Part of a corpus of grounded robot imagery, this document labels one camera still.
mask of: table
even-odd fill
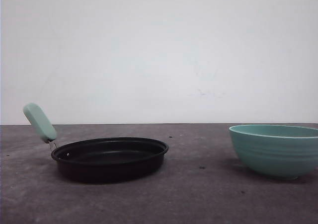
[[[113,184],[64,179],[31,126],[1,126],[1,223],[317,224],[318,170],[294,181],[254,173],[236,157],[231,125],[55,125],[59,145],[116,136],[169,145],[156,173]]]

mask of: mint green bowl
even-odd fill
[[[229,130],[238,157],[256,172],[295,179],[318,167],[318,129],[238,125]]]

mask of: ceramic bowl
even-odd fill
[[[238,157],[256,172],[295,179],[318,167],[318,129],[238,125],[229,130]]]

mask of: bowl rim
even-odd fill
[[[259,137],[271,137],[271,138],[281,138],[281,139],[314,139],[318,138],[318,136],[270,136],[270,135],[261,135],[261,134],[251,134],[247,132],[241,132],[241,131],[235,131],[233,130],[234,127],[238,126],[276,126],[276,127],[294,127],[294,128],[301,128],[301,129],[310,129],[310,130],[315,130],[318,132],[318,129],[312,128],[312,127],[305,127],[305,126],[288,126],[288,125],[271,125],[271,124],[243,124],[243,125],[235,125],[229,127],[229,130],[231,132],[239,133],[239,134],[244,134],[244,135],[250,135],[250,136],[259,136]]]

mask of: nonstick coating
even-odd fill
[[[118,182],[156,171],[168,145],[161,141],[134,138],[103,138],[61,146],[51,154],[58,170],[81,182]]]

